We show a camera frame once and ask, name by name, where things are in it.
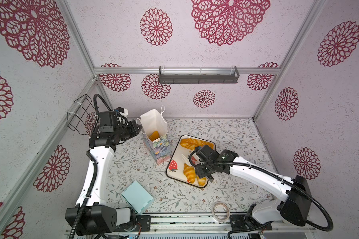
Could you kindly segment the long twisted bread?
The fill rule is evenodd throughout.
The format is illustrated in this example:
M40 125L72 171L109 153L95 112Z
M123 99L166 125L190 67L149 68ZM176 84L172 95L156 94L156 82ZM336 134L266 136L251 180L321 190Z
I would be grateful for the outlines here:
M214 149L213 143L195 138L184 138L180 141L180 145L192 151L194 151L199 146L203 147L205 145L208 145L210 148Z

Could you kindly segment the floral paper bag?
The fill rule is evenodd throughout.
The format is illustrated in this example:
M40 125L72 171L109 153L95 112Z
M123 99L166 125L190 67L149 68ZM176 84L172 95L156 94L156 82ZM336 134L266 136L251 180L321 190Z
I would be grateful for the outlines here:
M164 111L165 107L161 106L160 110L152 109L137 118L137 123L143 127L141 133L144 145L157 165L165 163L172 155L169 127L163 117Z

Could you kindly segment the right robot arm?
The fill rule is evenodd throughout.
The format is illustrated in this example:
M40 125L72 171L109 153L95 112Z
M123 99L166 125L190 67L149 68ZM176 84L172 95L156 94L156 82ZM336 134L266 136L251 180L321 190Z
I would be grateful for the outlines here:
M212 174L225 173L245 179L265 189L275 198L261 205L252 204L243 217L243 225L236 226L228 233L247 233L264 231L275 221L286 221L294 226L310 225L315 229L330 232L334 223L327 210L312 195L307 180L297 175L295 178L273 173L257 166L237 153L223 150L218 153L209 146L197 147L186 160L195 168L200 178L212 180ZM327 221L320 226L308 220L311 205L315 205Z

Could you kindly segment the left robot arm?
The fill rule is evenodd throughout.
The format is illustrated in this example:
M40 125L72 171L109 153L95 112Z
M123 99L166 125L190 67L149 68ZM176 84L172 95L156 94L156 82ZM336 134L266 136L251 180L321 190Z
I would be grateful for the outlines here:
M75 235L95 235L96 238L106 237L117 228L132 230L139 223L136 214L130 207L112 208L103 199L106 189L106 172L110 160L115 157L116 146L137 136L142 126L135 120L119 126L106 125L104 131L96 126L89 138L89 166L83 190L73 208L65 212L65 219L71 226L69 238Z

